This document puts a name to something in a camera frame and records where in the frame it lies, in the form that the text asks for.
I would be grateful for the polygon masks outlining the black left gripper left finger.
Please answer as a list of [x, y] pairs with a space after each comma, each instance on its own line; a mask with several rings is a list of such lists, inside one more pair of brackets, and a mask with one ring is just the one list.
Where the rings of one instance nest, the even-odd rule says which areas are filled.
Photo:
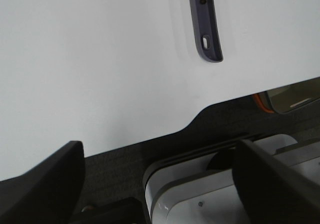
[[26, 173], [1, 181], [1, 223], [68, 223], [84, 183], [84, 149], [70, 141]]

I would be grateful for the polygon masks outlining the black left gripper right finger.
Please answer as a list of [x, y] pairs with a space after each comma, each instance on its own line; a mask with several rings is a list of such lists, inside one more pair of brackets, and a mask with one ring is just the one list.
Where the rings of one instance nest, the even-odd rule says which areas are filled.
[[319, 185], [249, 140], [237, 143], [232, 176], [250, 223], [319, 223]]

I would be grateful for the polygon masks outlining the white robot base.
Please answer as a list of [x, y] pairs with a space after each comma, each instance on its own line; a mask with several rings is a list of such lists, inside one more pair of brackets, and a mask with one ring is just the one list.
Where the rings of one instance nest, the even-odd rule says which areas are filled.
[[[221, 148], [201, 148], [150, 165], [143, 183], [151, 223], [250, 223], [232, 178], [239, 141]], [[289, 135], [278, 134], [251, 142], [320, 185], [318, 139], [298, 142]]]

